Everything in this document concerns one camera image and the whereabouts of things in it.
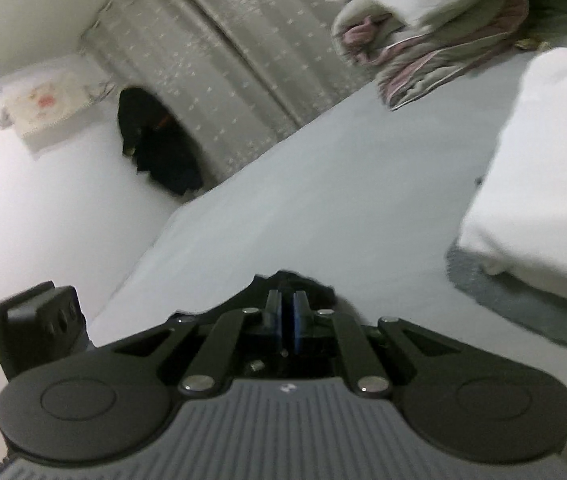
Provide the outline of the folded grey garment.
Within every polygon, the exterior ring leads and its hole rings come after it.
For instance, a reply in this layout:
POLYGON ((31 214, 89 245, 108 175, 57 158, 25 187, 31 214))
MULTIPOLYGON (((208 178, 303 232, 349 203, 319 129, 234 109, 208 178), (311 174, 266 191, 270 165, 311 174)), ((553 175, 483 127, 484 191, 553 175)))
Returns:
POLYGON ((477 258, 451 244, 448 281, 477 304, 529 332, 567 348, 567 299, 535 289, 509 274, 489 275, 477 258))

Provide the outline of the folded white garment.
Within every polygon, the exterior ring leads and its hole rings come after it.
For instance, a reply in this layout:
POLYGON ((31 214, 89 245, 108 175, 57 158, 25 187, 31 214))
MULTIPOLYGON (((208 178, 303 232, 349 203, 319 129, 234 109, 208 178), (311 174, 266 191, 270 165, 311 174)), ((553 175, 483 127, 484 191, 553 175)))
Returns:
POLYGON ((458 245, 489 274, 567 298, 567 48, 527 66, 458 245))

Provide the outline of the grey bed sheet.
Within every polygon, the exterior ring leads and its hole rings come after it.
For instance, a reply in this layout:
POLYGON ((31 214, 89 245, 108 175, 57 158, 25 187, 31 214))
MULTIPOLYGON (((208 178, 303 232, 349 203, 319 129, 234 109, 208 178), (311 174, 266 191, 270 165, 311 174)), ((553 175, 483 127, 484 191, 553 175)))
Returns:
POLYGON ((208 310, 287 270, 331 286, 366 322, 405 318, 567 385, 567 348, 479 306, 445 271, 530 59, 497 58, 396 112, 375 88, 357 91, 179 207, 91 322, 92 341, 208 310))

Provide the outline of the grey dotted curtain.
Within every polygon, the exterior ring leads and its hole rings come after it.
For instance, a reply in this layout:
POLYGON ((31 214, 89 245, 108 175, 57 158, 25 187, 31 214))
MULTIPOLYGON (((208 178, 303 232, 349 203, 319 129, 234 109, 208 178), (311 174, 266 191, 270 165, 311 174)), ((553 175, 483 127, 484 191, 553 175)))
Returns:
POLYGON ((224 181, 368 84, 328 0, 106 0, 82 50, 154 93, 224 181))

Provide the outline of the black garment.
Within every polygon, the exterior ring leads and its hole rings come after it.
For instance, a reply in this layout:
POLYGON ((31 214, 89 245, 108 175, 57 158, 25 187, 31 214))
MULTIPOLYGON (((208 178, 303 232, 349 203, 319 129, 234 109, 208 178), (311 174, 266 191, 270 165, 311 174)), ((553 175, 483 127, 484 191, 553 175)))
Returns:
POLYGON ((300 290, 306 292, 309 305, 316 315, 320 310, 332 310, 334 313, 352 315, 357 322, 363 322, 353 304, 340 296, 332 286, 288 270, 279 270, 269 276, 256 274, 243 291, 244 307, 259 307, 269 289, 282 292, 282 340, 293 342, 292 296, 300 290))

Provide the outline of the folded pink white quilt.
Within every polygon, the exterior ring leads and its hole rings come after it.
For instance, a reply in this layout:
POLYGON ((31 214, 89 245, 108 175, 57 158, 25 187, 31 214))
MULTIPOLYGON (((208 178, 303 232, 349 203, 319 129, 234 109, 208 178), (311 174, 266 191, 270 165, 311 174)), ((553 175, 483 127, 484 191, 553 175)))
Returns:
POLYGON ((328 0, 335 49, 369 68, 391 110, 415 102, 508 47, 529 0, 328 0))

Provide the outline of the black clothes hanging in corner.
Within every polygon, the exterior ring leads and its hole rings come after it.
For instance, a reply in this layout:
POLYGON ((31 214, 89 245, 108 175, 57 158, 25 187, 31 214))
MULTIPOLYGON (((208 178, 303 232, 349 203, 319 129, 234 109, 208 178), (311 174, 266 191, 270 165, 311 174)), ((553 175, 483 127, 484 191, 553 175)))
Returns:
POLYGON ((153 93, 138 86, 124 88, 118 97, 117 125, 123 155, 139 172, 179 196, 203 188, 188 133, 153 93))

